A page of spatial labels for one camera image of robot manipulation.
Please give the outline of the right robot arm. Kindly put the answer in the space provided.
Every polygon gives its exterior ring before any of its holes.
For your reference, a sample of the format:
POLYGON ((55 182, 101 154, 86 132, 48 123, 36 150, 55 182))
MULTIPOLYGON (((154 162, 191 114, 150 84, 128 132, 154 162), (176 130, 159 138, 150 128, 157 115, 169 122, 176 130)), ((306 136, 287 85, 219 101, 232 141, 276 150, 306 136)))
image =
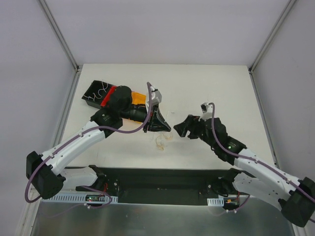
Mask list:
POLYGON ((304 227, 315 212, 315 182, 300 179, 255 155, 245 144, 228 135, 219 118, 202 119, 188 115, 174 126, 180 137, 200 139, 216 156, 233 166, 221 182, 227 194, 244 192, 278 209, 292 224, 304 227))

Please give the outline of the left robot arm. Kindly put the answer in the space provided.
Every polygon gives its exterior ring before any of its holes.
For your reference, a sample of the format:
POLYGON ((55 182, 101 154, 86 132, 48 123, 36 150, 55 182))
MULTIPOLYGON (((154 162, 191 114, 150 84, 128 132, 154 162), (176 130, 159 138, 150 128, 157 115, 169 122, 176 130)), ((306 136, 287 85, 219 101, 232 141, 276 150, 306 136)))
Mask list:
POLYGON ((100 97, 100 109, 72 137, 57 146, 38 154, 35 151, 27 155, 26 177, 28 183, 25 199, 29 199, 29 188, 33 186, 42 199, 49 199, 63 189, 77 191, 98 191, 106 195, 108 181, 105 174, 95 165, 85 168, 67 169, 67 165, 92 145, 108 138, 121 130, 124 119, 139 122, 141 125, 128 133, 170 132, 171 128, 159 110, 162 101, 160 91, 147 84, 148 94, 138 95, 127 86, 106 88, 100 97))

